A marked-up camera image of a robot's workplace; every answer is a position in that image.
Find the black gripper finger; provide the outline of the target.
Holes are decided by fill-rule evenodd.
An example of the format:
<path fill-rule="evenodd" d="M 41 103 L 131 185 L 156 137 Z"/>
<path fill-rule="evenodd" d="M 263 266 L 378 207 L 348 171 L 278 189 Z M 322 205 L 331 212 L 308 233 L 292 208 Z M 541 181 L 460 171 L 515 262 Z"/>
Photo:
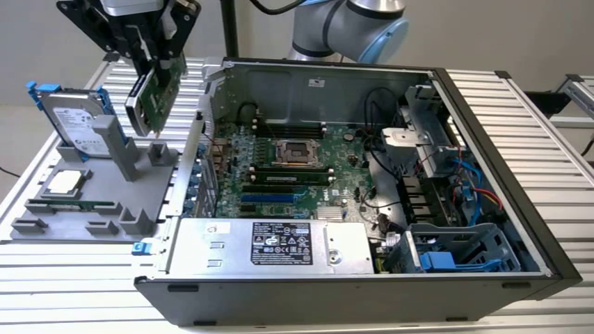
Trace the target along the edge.
<path fill-rule="evenodd" d="M 200 13 L 197 1 L 164 1 L 157 21 L 156 75 L 165 86 L 172 79 L 172 63 L 181 56 L 183 48 Z"/>
<path fill-rule="evenodd" d="M 57 10 L 105 52 L 119 53 L 111 25 L 113 17 L 124 15 L 156 15 L 156 2 L 59 1 Z M 151 71 L 153 67 L 153 59 L 128 60 L 139 75 Z"/>

